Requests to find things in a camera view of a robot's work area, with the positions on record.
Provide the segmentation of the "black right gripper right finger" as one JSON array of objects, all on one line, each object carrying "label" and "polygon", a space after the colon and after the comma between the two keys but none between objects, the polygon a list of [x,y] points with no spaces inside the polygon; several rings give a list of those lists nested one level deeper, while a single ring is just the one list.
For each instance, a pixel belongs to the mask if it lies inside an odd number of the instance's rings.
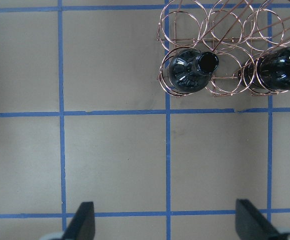
[{"label": "black right gripper right finger", "polygon": [[248,199],[235,201],[235,231],[240,240],[274,240],[280,235]]}]

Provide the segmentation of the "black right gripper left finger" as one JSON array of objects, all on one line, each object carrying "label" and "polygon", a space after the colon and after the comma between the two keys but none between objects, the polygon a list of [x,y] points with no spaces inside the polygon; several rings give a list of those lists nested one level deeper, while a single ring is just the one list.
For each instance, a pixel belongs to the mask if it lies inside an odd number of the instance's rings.
[{"label": "black right gripper left finger", "polygon": [[82,202],[62,235],[63,240],[93,240],[96,235],[94,203]]}]

